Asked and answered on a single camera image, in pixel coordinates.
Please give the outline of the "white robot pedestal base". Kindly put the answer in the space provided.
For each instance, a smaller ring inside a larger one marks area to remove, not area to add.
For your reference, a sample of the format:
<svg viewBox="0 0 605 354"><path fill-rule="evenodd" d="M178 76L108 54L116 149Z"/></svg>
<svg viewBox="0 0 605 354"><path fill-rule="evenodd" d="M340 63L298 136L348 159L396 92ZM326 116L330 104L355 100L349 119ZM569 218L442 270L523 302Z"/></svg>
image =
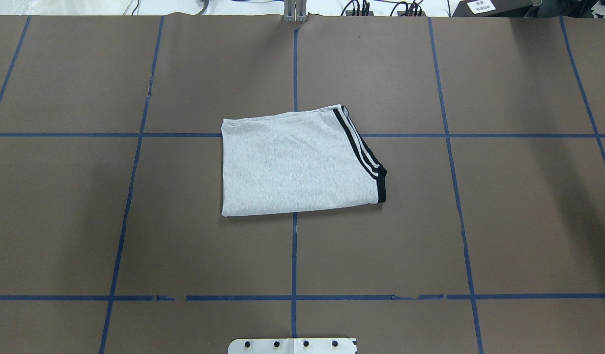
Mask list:
<svg viewBox="0 0 605 354"><path fill-rule="evenodd" d="M351 338L260 338L232 340L229 354L356 354Z"/></svg>

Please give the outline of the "grey cartoon print t-shirt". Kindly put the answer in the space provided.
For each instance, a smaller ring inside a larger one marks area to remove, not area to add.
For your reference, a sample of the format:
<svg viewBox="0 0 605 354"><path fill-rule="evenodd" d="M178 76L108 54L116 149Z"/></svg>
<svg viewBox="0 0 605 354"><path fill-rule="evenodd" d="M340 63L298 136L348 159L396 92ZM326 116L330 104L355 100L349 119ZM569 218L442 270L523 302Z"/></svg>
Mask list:
<svg viewBox="0 0 605 354"><path fill-rule="evenodd" d="M332 210L387 200L387 170L345 105L224 119L222 215Z"/></svg>

